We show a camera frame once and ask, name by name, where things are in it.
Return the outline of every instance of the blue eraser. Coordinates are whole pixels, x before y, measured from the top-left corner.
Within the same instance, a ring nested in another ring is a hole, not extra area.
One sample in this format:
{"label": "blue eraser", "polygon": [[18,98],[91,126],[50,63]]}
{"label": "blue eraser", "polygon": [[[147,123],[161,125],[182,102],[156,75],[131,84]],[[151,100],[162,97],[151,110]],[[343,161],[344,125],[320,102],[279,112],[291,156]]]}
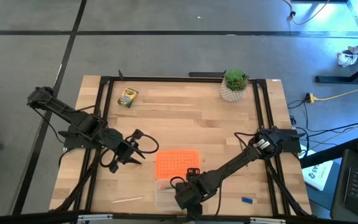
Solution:
{"label": "blue eraser", "polygon": [[242,197],[241,200],[242,200],[242,202],[252,204],[252,199],[251,198]]}

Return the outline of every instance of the succulent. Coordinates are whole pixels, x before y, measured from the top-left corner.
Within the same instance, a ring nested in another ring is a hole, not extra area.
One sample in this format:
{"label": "succulent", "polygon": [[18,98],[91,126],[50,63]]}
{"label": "succulent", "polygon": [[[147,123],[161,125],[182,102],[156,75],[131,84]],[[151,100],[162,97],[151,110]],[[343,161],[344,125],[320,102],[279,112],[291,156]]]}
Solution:
{"label": "succulent", "polygon": [[246,88],[249,76],[239,69],[226,70],[224,80],[226,86],[232,91],[240,91]]}

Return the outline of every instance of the orange tray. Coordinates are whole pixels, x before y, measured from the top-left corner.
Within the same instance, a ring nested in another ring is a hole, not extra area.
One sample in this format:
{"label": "orange tray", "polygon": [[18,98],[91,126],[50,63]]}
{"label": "orange tray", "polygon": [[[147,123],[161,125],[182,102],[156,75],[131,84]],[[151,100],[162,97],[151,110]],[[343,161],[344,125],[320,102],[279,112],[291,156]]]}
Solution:
{"label": "orange tray", "polygon": [[155,178],[186,179],[187,168],[200,168],[200,155],[196,150],[159,151],[155,155]]}

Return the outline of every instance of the wooden tabletop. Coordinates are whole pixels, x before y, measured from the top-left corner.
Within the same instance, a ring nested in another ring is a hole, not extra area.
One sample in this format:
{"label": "wooden tabletop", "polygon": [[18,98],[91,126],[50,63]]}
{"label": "wooden tabletop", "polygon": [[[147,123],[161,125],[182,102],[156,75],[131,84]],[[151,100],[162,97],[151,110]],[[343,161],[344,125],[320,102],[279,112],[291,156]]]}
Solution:
{"label": "wooden tabletop", "polygon": [[[84,76],[76,108],[94,105],[100,76]],[[160,150],[198,150],[201,171],[217,169],[240,151],[239,141],[233,133],[255,133],[258,129],[254,92],[251,85],[238,102],[228,103],[220,98],[220,83],[190,82],[114,82],[109,108],[110,128],[120,131],[124,137],[135,129],[153,136],[160,143]],[[280,80],[267,80],[273,120],[279,128],[291,128],[287,103]],[[118,105],[117,100],[125,88],[139,91],[131,108]],[[267,117],[261,97],[264,122]],[[155,146],[148,139],[139,141],[143,151]],[[78,182],[84,149],[75,149],[64,156],[53,191],[50,208],[56,208],[73,190]],[[115,174],[99,167],[92,202],[92,212],[174,214],[183,211],[163,211],[155,208],[155,154],[146,154],[146,160],[134,154],[142,165],[120,165]],[[290,153],[282,153],[285,183],[296,201],[311,213],[301,166]],[[112,154],[103,157],[104,163]],[[80,208],[85,207],[88,186],[83,191]],[[278,209],[283,213],[280,191],[276,186]],[[143,197],[131,202],[112,203],[115,200]],[[241,202],[249,197],[253,204]],[[214,215],[218,206],[218,195],[203,203],[203,214]],[[220,215],[271,216],[269,188],[264,162],[257,160],[238,170],[223,182]]]}

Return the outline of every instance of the pencil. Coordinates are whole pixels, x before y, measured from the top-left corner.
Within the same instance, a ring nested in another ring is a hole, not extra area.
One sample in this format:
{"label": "pencil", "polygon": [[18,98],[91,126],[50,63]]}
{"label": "pencil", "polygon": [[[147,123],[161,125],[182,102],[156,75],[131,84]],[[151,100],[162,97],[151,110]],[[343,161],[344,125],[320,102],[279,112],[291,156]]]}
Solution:
{"label": "pencil", "polygon": [[115,201],[113,201],[113,203],[130,202],[130,201],[133,201],[133,200],[140,200],[140,199],[143,199],[143,196],[134,197],[134,198],[128,198],[128,199],[122,199],[122,200],[115,200]]}

